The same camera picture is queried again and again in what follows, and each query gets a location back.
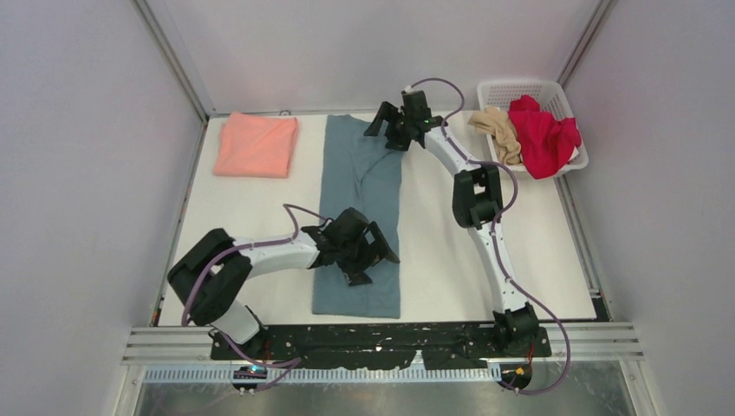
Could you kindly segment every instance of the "folded towel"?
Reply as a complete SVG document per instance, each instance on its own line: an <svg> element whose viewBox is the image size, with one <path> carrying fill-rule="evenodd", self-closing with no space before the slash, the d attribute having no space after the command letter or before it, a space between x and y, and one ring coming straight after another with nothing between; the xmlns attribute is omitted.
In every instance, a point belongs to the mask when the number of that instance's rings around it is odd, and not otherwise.
<svg viewBox="0 0 735 416"><path fill-rule="evenodd" d="M288 178L298 122L232 113L219 133L218 176Z"/></svg>
<svg viewBox="0 0 735 416"><path fill-rule="evenodd" d="M380 226L388 245L400 256L398 209L404 153L386 149L385 128L378 137L365 137L369 125L349 115L327 118L319 212L337 218L344 209L355 208ZM365 270L372 284L350 287L336 264L317 268L311 310L317 315L399 318L399 271L399 264L383 260Z"/></svg>

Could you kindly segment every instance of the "beige cloth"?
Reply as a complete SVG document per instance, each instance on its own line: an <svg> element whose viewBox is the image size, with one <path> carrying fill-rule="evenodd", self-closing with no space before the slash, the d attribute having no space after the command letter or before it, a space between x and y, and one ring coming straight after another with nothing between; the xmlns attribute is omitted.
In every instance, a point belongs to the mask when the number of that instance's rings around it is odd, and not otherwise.
<svg viewBox="0 0 735 416"><path fill-rule="evenodd" d="M487 106L484 112L476 111L467 124L475 127L475 132L492 134L492 145L498 162L504 165L521 164L521 144L518 134L508 113L493 106Z"/></svg>

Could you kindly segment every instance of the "cable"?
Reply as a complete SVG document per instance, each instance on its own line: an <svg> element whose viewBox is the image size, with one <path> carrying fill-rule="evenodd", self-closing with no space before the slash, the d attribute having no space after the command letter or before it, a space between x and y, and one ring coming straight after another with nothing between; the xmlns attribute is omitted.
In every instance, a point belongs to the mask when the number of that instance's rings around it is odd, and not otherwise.
<svg viewBox="0 0 735 416"><path fill-rule="evenodd" d="M210 262L202 269L201 273L199 273L199 276L197 277L197 281L192 286L192 291L189 292L189 297L186 298L186 303L184 304L184 313L181 316L181 326L185 327L189 323L189 314L192 312L192 305L194 304L194 299L197 297L197 293L199 292L199 289L202 287L202 283L205 280L205 277L207 276L207 273L211 270L212 267L214 267L215 264L219 263L220 260L227 257L231 253L234 253L235 251L240 250L248 250L251 248L258 248L258 247L271 247L281 244L288 244L296 239L298 237L299 233L299 224L298 221L296 221L296 216L294 215L294 212L292 210L298 210L303 211L308 214L311 214L323 222L327 222L329 218L323 217L316 212L313 212L311 210L308 210L306 208L303 208L298 205L293 204L283 204L283 208L286 210L286 212L289 213L289 217L291 217L291 222L294 224L294 233L291 237L282 238L279 240L272 240L272 241L260 241L255 243L247 243L247 244L240 244L236 245L234 247L230 247L229 249L223 250L219 254L217 254Z"/></svg>
<svg viewBox="0 0 735 416"><path fill-rule="evenodd" d="M492 238L493 247L495 249L495 257L498 260L498 266L500 267L500 270L503 272L503 275L505 276L505 281L508 282L508 283L510 283L514 288L516 288L516 290L518 292L520 292L524 296L528 297L532 302L534 302L541 309L543 309L544 312L546 312L547 314L549 314L549 316L554 321L554 323L562 331L562 335L564 337L564 345L566 346L566 349L567 349L567 358L566 358L566 361L564 362L564 370L562 371L562 374L559 375L559 378L554 383L552 383L550 386L545 387L545 388L541 388L541 389L537 389L537 390L520 390L520 389L516 389L514 386L512 386L511 385L512 383L509 384L509 383L506 383L504 381L501 381L501 384L504 387L509 388L510 390L515 390L516 393L520 393L520 394L524 394L524 395L529 395L529 396L533 396L533 395L538 395L538 394L543 394L543 393L550 392L551 390L554 390L555 388L559 387L559 385L562 383L562 381L564 381L564 379L566 379L567 375L569 374L569 365L571 364L571 358L572 358L572 356L571 356L571 345L570 345L570 342L569 342L569 335L567 334L567 329L564 327L562 321L558 317L556 317L556 315L554 315L553 312L551 312L551 309L549 309L546 305L544 305L543 303L541 303L541 301L539 301L538 299L536 299L532 294L530 294L528 291L526 291L524 288L522 288L521 285L519 285L518 282L516 282L516 280L511 276L511 273L508 272L508 270L503 265L503 260L502 260L502 258L500 256L500 249L498 248L498 238L495 235L495 228L498 225L498 222L500 221L500 217L506 211L508 211L513 206L513 204L516 203L516 198L518 196L518 179L516 178L515 173L513 173L513 171L511 169L509 169L507 166L505 166L503 164L500 164L498 162L494 162L492 160L485 160L485 161L473 160L473 159L470 159L464 152L462 152L462 149L459 148L459 146L457 145L457 143L455 143L454 140L451 137L449 137L449 134L446 133L446 124L447 124L447 120L450 117L452 117L456 113L459 113L462 110L462 108L464 108L464 106L465 106L465 96L462 94L462 91L456 85L454 85L452 82L450 82L448 80L445 80L444 78L437 78L437 77L424 78L423 80L416 81L413 84L411 84L411 87L410 88L407 88L407 89L414 88L414 87L416 87L416 86L418 86L420 84L423 84L424 82L428 82L428 81L443 82L443 83L449 85L450 87L454 88L454 90L457 91L457 94L459 94L459 99L461 101L461 103L459 104L459 107L456 110L454 110L451 113L449 113L442 120L442 123L440 125L440 127L441 127L441 133L444 135L445 140L454 149L454 151L457 152L457 154L459 156L461 156L462 159L464 161L468 162L468 163L472 163L472 164L475 164L475 165L491 165L491 166L495 166L495 167L498 167L500 169L503 169L506 173L508 173L508 176L511 177L511 181L513 182L513 196L511 197L511 201L508 202L508 204L503 209L501 209L500 211L498 211L498 213L495 214L495 217L492 219L492 222L490 224L490 235L491 235L491 238Z"/></svg>
<svg viewBox="0 0 735 416"><path fill-rule="evenodd" d="M278 240L271 240L271 241L261 241L261 242L254 242L254 243L247 243L247 244L240 244L236 245L234 247L230 247L229 249L222 250L219 254L217 254L210 262L202 269L201 273L199 273L199 276L197 277L197 281L192 286L192 291L189 293L189 297L186 299L186 303L184 305L184 313L181 315L181 326L185 327L189 324L191 321L189 314L192 311L192 305L194 304L194 299L197 297L197 293L199 292L199 289L202 286L202 283L205 280L205 277L209 273L212 267L214 267L215 264L219 263L220 260L225 258L226 256L230 255L231 253L234 253L235 251L240 250L248 250L250 248L257 248L257 247L271 247L271 246L277 246L282 244L288 244L292 241L294 241L298 237L299 233L299 224L296 220L296 216L294 215L294 212L292 210L298 210L302 212L306 212L308 214L311 214L322 221L322 225L326 224L327 221L330 220L330 218L323 217L316 212L313 212L311 210L308 210L306 208L303 208L298 205L293 204L283 204L283 208L286 210L286 212L289 213L289 217L291 217L291 222L294 224L294 233L291 235L291 237L281 238ZM281 375L276 377L274 380L269 381L268 383L265 383L262 386L258 386L258 388L255 389L255 392L262 392L263 390L268 390L269 388L273 387L280 379L285 377L288 373L291 372L296 366L299 365L301 362L301 358L295 358L293 360L280 362L276 364L268 364L261 361L256 361L252 358L250 358L247 354L245 354L240 347L230 338L229 335L225 334L224 332L220 332L224 340L227 342L228 345L230 345L230 348L232 348L233 351L237 355L239 355L243 360L249 361L252 364L255 364L256 366L266 367L266 368L287 368L286 371L284 371Z"/></svg>
<svg viewBox="0 0 735 416"><path fill-rule="evenodd" d="M447 114L446 117L441 121L441 124L439 124L439 127L441 127L441 133L444 135L444 138L447 139L447 141L449 141L449 145L454 148L454 151L464 156L464 154L459 149L459 147L457 146L457 144L454 143L453 140L450 140L449 139L449 134L446 133L446 127L448 126L449 118L452 117L453 115L455 115L456 113L459 113L460 111L462 111L462 108L465 107L465 95L462 94L462 90L459 89L459 87L457 87L456 85L454 85L453 82L448 81L448 80L445 80L444 78L438 78L438 77L424 78L423 80L416 81L413 84L411 84L411 87L409 87L407 89L415 88L415 87L423 84L424 82L429 82L429 81L443 82L446 85L454 88L454 91L457 91L457 94L459 94L459 101L460 101L459 107L457 107L456 110L454 110L454 111L450 112L449 114Z"/></svg>

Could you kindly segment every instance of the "black joint housing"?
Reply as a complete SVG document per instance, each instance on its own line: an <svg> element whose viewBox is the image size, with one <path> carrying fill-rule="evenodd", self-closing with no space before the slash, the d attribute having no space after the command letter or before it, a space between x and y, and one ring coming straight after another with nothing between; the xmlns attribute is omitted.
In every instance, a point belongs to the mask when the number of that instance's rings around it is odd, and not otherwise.
<svg viewBox="0 0 735 416"><path fill-rule="evenodd" d="M388 245L380 227L355 208L347 208L336 220L321 226L302 227L316 243L319 256L311 268L337 263L350 286L370 284L365 269L386 259L398 263L399 258Z"/></svg>
<svg viewBox="0 0 735 416"><path fill-rule="evenodd" d="M473 171L454 175L452 212L462 228L478 230L489 223L503 209L500 192L500 172L495 166L481 166Z"/></svg>
<svg viewBox="0 0 735 416"><path fill-rule="evenodd" d="M232 241L232 237L221 228L209 231L168 272L168 282L182 303L186 303L206 265L222 251L232 248ZM199 326L208 325L227 312L252 271L250 258L239 251L225 256L217 265L222 266L217 278L207 271L192 305L190 316Z"/></svg>
<svg viewBox="0 0 735 416"><path fill-rule="evenodd" d="M383 121L387 121L386 148L405 152L412 140L418 141L422 147L424 134L442 123L439 116L432 117L432 109L426 103L426 94L416 90L410 93L401 92L403 106L398 109L390 102L383 101L370 127L365 130L366 136L377 136Z"/></svg>
<svg viewBox="0 0 735 416"><path fill-rule="evenodd" d="M492 315L495 317L493 338L499 350L519 342L525 345L538 334L538 318L528 302L521 309L506 310L503 314L493 310Z"/></svg>

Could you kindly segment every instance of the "gray-blue cloth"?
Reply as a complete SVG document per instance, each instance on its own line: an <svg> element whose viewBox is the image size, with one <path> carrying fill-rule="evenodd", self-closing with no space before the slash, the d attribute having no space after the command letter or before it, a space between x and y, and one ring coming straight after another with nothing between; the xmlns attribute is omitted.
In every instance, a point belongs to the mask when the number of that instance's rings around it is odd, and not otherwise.
<svg viewBox="0 0 735 416"><path fill-rule="evenodd" d="M349 115L327 118L319 212L337 218L345 209L355 208L378 223L400 257L398 206L403 152L386 149L385 126L378 137L363 136L368 126ZM383 260L365 270L372 284L353 287L348 286L336 263L316 269L312 312L399 318L399 266Z"/></svg>

